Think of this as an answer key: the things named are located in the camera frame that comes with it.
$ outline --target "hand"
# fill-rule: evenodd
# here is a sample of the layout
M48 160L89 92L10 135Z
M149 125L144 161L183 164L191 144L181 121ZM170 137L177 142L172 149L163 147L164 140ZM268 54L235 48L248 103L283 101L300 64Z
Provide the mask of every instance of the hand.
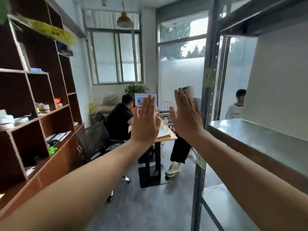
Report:
M154 113L155 97L151 95L144 98L140 113L138 106L134 110L131 140L145 144L147 148L155 142L160 127L159 113L156 116Z
M204 129L197 99L194 98L192 102L191 99L186 97L185 93L186 91L184 90L183 92L181 88L174 91L177 111L170 107L170 115L176 132L189 142L191 138L194 138L196 134L204 131Z

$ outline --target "computer monitor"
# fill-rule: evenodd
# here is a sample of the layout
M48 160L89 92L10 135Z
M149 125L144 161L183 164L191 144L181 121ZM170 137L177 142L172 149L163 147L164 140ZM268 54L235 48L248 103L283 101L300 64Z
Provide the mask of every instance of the computer monitor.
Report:
M157 93L135 93L135 105L142 106L143 99L151 95L155 97L155 107L157 108Z

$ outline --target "forearm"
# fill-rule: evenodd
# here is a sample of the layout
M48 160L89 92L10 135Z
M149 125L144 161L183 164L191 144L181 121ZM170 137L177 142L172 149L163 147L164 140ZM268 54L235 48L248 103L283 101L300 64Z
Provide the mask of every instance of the forearm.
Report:
M306 230L308 196L215 139L188 140L261 230Z
M0 223L0 230L81 230L146 150L129 140L42 190Z

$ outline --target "bookshelf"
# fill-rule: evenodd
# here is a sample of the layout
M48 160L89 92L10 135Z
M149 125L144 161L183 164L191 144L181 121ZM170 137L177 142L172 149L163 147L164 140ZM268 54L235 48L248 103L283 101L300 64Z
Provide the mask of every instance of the bookshelf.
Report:
M10 3L13 13L63 28L61 16L44 0ZM58 53L51 38L14 24L21 30L0 25L0 109L15 118L31 114L31 119L0 129L0 219L82 164L75 133L84 124L70 60ZM29 71L25 61L43 72ZM55 98L61 99L62 107L57 107ZM39 115L36 103L48 104L50 112ZM71 133L49 154L46 138L67 131ZM27 167L34 165L29 173Z

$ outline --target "man in black shirt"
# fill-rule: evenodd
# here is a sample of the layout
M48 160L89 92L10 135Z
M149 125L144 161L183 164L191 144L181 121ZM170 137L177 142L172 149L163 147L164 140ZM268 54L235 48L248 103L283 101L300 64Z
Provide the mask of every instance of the man in black shirt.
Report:
M128 127L133 124L134 98L130 94L122 96L122 103L118 104L106 120L106 129L111 140L128 140Z

